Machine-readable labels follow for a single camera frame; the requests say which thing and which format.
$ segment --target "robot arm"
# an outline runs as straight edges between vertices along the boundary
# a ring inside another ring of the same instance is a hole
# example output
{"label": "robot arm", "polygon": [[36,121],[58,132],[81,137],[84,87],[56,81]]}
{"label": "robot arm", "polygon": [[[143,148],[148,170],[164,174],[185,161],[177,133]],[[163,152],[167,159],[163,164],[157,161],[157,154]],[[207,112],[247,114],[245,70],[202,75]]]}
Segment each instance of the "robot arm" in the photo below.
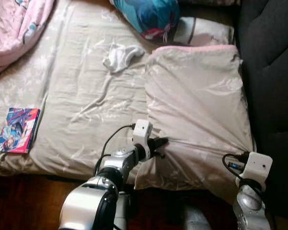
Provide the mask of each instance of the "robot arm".
{"label": "robot arm", "polygon": [[133,145],[116,150],[104,160],[95,177],[75,188],[65,199],[59,230],[113,230],[119,191],[139,161],[154,156],[167,138],[149,138],[152,124],[138,120]]}
{"label": "robot arm", "polygon": [[266,206],[262,201],[261,192],[265,191],[265,180],[269,175],[272,162],[269,156],[251,152],[244,171],[236,175],[239,192],[234,201],[233,210],[238,220],[239,230],[271,229],[265,216]]}

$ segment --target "pillow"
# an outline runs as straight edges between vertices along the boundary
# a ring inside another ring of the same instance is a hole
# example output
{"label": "pillow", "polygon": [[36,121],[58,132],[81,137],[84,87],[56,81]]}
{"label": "pillow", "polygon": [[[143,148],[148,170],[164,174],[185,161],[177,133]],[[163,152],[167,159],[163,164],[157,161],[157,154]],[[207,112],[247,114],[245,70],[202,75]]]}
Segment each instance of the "pillow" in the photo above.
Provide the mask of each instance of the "pillow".
{"label": "pillow", "polygon": [[189,46],[230,45],[234,28],[194,17],[181,17],[173,41]]}
{"label": "pillow", "polygon": [[211,46],[234,43],[234,27],[226,9],[181,6],[177,28],[169,35],[173,45]]}
{"label": "pillow", "polygon": [[145,39],[163,37],[178,23],[180,11],[177,0],[110,0],[127,21]]}
{"label": "pillow", "polygon": [[179,3],[201,4],[208,6],[240,5],[240,0],[178,0]]}
{"label": "pillow", "polygon": [[148,58],[148,119],[169,143],[158,150],[164,159],[141,164],[136,189],[205,188],[233,200],[237,188],[222,156],[253,150],[240,64],[235,46],[164,46]]}

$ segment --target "black cable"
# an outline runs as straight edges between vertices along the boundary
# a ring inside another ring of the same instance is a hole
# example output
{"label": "black cable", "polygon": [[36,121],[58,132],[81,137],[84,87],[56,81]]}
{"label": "black cable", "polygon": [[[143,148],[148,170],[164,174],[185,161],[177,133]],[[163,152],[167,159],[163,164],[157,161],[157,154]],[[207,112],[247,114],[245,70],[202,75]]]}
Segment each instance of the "black cable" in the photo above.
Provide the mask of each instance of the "black cable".
{"label": "black cable", "polygon": [[117,227],[115,224],[113,225],[113,227],[116,229],[116,230],[121,230],[119,227]]}
{"label": "black cable", "polygon": [[117,134],[121,129],[127,128],[127,127],[134,129],[134,126],[135,126],[135,124],[131,124],[131,125],[127,125],[127,126],[122,126],[122,127],[120,127],[118,130],[116,130],[116,131],[108,138],[108,140],[107,140],[107,141],[105,142],[105,144],[104,144],[104,147],[102,148],[100,158],[98,159],[98,161],[96,162],[96,165],[95,165],[95,167],[94,167],[93,176],[96,176],[96,174],[97,174],[97,172],[98,172],[98,170],[99,170],[99,166],[100,166],[100,164],[101,164],[102,159],[103,159],[104,157],[106,157],[106,156],[110,156],[110,154],[106,154],[106,155],[104,155],[104,154],[105,154],[105,149],[106,149],[107,143],[111,140],[111,138],[114,137],[114,135]]}
{"label": "black cable", "polygon": [[271,216],[271,219],[272,219],[272,224],[273,224],[273,230],[277,230],[277,224],[276,224],[276,220],[275,220],[275,216],[272,212],[270,212],[270,210],[268,209],[267,207],[267,204],[266,204],[266,201],[265,201],[265,198],[263,196],[263,194],[261,192],[259,192],[252,184],[250,184],[248,181],[246,181],[244,178],[242,178],[239,174],[237,174],[235,171],[233,171],[230,167],[228,167],[228,165],[226,164],[225,162],[225,158],[226,157],[233,157],[235,159],[238,159],[239,158],[239,155],[234,155],[234,154],[225,154],[223,157],[222,157],[222,162],[223,162],[223,165],[232,173],[234,174],[236,177],[238,177],[242,182],[244,182],[245,184],[247,184],[249,187],[251,187],[252,190],[254,190],[254,192],[262,199],[264,205],[265,205],[265,209],[266,211],[270,214]]}

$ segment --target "comic book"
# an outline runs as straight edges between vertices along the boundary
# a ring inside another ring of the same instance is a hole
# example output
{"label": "comic book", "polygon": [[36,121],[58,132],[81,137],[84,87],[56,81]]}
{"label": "comic book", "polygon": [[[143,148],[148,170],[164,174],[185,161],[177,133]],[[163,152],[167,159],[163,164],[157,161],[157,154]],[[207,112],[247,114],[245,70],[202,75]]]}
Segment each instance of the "comic book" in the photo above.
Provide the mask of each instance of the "comic book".
{"label": "comic book", "polygon": [[0,152],[28,153],[39,113],[39,109],[10,108],[0,133]]}

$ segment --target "gray sofa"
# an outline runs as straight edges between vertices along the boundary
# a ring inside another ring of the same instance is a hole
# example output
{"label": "gray sofa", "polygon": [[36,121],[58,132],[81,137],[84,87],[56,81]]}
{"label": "gray sofa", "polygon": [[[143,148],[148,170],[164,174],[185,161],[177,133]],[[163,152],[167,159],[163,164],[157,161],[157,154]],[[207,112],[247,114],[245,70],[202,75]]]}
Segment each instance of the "gray sofa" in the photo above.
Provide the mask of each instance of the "gray sofa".
{"label": "gray sofa", "polygon": [[257,151],[273,158],[266,198],[288,218],[288,0],[243,0],[236,31]]}

